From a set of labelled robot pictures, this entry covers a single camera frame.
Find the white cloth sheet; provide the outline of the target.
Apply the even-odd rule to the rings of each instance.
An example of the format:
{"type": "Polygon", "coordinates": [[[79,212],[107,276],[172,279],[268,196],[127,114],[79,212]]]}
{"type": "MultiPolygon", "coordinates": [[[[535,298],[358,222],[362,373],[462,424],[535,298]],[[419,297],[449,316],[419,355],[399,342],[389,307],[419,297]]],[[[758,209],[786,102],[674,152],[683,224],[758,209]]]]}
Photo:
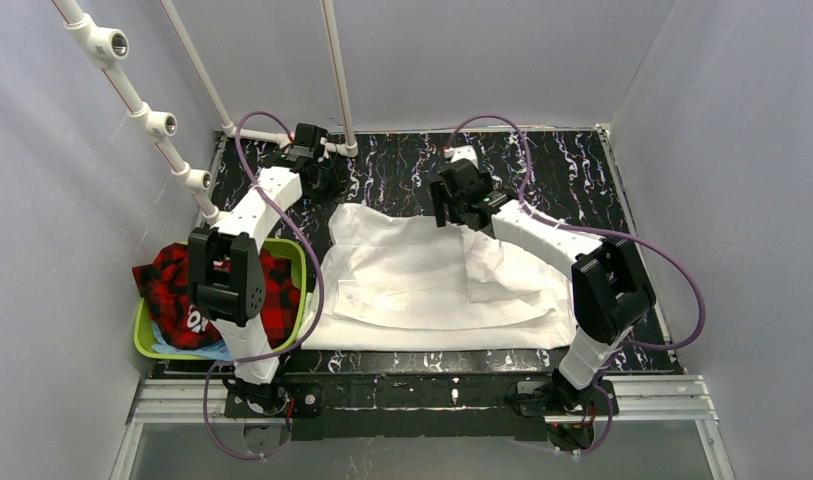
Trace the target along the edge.
{"type": "Polygon", "coordinates": [[[329,233],[306,350],[554,349],[574,338],[569,280],[520,247],[354,203],[336,208],[329,233]]]}

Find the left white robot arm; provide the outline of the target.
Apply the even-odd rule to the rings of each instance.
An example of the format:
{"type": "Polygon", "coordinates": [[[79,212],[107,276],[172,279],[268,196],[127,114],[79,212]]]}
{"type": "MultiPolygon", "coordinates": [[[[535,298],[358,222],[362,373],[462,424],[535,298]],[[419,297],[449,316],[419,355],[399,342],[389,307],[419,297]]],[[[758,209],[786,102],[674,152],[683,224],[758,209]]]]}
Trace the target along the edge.
{"type": "Polygon", "coordinates": [[[251,176],[250,191],[214,226],[188,238],[188,299],[220,333],[233,360],[230,390],[270,399],[280,359],[261,320],[268,298],[261,252],[268,234],[302,199],[331,201],[343,178],[327,149],[326,129],[300,123],[293,141],[268,155],[251,176]]]}

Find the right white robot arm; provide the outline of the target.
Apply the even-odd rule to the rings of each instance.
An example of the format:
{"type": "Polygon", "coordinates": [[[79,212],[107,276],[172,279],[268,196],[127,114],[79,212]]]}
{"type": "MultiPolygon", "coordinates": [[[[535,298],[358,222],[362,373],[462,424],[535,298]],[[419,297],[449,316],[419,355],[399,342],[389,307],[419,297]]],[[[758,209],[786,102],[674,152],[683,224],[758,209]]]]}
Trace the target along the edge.
{"type": "Polygon", "coordinates": [[[430,183],[438,226],[466,226],[523,249],[570,283],[577,329],[549,381],[508,401],[520,414],[557,415],[587,408],[593,390],[633,326],[656,303],[635,245],[617,233],[589,234],[528,212],[519,196],[495,185],[471,147],[446,147],[430,183]]]}

